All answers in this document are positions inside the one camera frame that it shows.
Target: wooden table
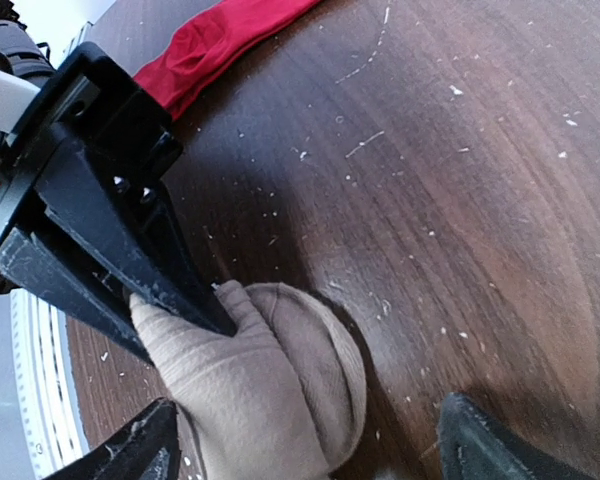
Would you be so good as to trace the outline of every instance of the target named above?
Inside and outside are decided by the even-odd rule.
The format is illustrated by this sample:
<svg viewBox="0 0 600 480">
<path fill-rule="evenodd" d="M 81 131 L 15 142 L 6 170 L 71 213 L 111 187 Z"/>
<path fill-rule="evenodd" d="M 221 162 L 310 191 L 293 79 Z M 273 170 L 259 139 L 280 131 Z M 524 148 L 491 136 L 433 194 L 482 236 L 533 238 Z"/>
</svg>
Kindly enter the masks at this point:
<svg viewBox="0 0 600 480">
<path fill-rule="evenodd" d="M 118 0 L 90 39 L 135 73 L 211 4 Z M 369 416 L 339 480 L 440 478 L 451 391 L 600 478 L 600 0 L 325 0 L 176 130 L 203 275 L 318 292 L 358 326 Z M 72 341 L 97 443 L 161 387 Z"/>
</svg>

